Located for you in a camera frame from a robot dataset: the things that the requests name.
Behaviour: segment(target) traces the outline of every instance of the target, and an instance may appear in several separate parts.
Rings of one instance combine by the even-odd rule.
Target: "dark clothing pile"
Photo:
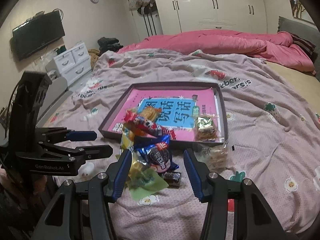
[[[100,55],[101,56],[103,53],[105,53],[108,50],[118,52],[119,49],[123,48],[122,45],[119,44],[119,40],[116,38],[106,38],[102,37],[98,39],[98,44],[100,46]]]

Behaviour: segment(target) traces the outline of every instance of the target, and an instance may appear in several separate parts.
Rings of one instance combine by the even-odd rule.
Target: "tray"
[[[217,83],[204,82],[152,82],[132,84],[117,101],[103,120],[99,131],[105,138],[121,141],[122,122],[127,109],[152,105],[163,109],[157,123],[173,127],[177,139],[170,142],[171,149],[192,147],[194,119],[193,106],[199,106],[200,113],[217,114],[215,124],[220,131],[216,141],[201,142],[208,146],[224,144],[228,140],[228,123],[224,101]],[[148,141],[151,136],[138,137],[137,142]]]

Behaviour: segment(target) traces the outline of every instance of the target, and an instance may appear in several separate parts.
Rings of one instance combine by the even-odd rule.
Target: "wardrobe door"
[[[267,19],[264,0],[249,0],[251,33],[267,33]]]
[[[181,31],[210,28],[216,23],[217,9],[214,0],[176,0]]]
[[[155,0],[161,21],[163,34],[181,33],[178,8],[175,0]]]
[[[218,22],[229,26],[229,29],[240,32],[250,32],[248,22],[248,0],[214,0],[218,12]]]

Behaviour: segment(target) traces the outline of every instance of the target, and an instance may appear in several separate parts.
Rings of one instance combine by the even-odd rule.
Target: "metal screw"
[[[65,185],[65,186],[69,186],[69,185],[71,185],[71,184],[72,184],[72,182],[73,182],[73,180],[72,180],[72,179],[66,179],[66,180],[63,182],[63,185]]]
[[[98,174],[98,178],[99,178],[99,179],[104,179],[106,176],[107,176],[107,175],[106,175],[105,172],[102,172],[102,173],[99,173],[99,174]]]
[[[251,179],[244,179],[243,183],[246,184],[247,186],[250,186],[252,184],[252,180]]]
[[[209,173],[209,177],[210,177],[211,179],[216,179],[216,178],[218,177],[218,174],[215,173],[215,172],[210,172],[210,173]]]

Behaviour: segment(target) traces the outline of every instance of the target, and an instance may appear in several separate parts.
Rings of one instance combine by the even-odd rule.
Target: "red snack bag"
[[[176,139],[176,134],[173,130],[167,129],[131,111],[126,112],[124,122],[127,123],[127,127],[133,132],[135,132],[136,129],[139,129],[155,137],[169,134],[171,140]]]

